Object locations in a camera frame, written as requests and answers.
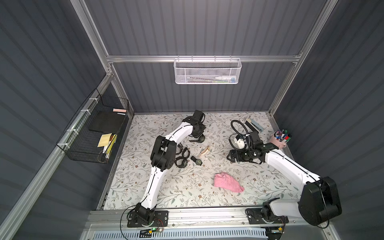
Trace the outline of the pink cloth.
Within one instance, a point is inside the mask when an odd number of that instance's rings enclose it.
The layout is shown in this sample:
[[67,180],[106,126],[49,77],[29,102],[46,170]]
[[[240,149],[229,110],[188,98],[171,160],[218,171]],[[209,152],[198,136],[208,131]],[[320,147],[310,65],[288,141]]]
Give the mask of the pink cloth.
[[242,193],[245,189],[227,173],[218,173],[214,177],[214,187],[223,188],[233,193]]

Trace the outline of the black strap wristwatch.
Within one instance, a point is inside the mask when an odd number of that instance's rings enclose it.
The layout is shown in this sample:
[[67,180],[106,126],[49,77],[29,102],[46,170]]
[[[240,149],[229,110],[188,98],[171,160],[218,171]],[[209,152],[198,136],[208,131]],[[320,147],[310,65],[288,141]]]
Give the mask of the black strap wristwatch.
[[189,140],[191,143],[203,143],[205,141],[206,137],[204,134],[201,134],[197,139]]

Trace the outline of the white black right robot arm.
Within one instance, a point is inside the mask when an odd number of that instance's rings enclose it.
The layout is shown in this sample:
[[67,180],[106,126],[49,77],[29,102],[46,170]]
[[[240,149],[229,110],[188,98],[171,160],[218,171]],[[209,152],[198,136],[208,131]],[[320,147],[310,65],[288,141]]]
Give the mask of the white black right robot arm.
[[305,169],[281,151],[279,144],[264,143],[258,132],[235,133],[229,138],[232,150],[227,159],[232,162],[267,164],[285,176],[300,193],[297,200],[272,198],[263,203],[261,216],[266,223],[278,218],[301,218],[312,226],[328,223],[342,214],[336,182]]

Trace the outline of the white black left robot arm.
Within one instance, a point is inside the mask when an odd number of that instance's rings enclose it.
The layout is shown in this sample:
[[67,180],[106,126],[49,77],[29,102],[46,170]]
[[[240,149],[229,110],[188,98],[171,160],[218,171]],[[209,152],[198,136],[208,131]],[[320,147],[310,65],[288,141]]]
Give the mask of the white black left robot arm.
[[182,120],[182,123],[165,136],[158,136],[155,140],[150,160],[151,174],[145,193],[135,206],[134,212],[145,225],[152,223],[163,178],[176,162],[177,146],[186,137],[198,139],[203,136],[205,114],[196,110],[192,116]]

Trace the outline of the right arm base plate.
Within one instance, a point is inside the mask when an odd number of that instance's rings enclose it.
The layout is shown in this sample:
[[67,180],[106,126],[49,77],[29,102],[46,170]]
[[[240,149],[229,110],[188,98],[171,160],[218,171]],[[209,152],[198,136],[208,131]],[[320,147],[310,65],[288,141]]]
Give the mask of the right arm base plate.
[[287,224],[286,216],[275,216],[268,208],[248,208],[245,210],[250,225],[255,224]]

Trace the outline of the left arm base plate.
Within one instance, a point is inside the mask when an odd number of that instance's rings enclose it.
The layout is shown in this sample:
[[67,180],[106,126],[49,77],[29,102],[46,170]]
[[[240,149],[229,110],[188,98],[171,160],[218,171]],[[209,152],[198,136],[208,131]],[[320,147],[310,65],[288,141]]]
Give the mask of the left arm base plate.
[[132,210],[127,215],[127,227],[167,227],[168,220],[169,211],[154,211],[142,216],[135,210]]

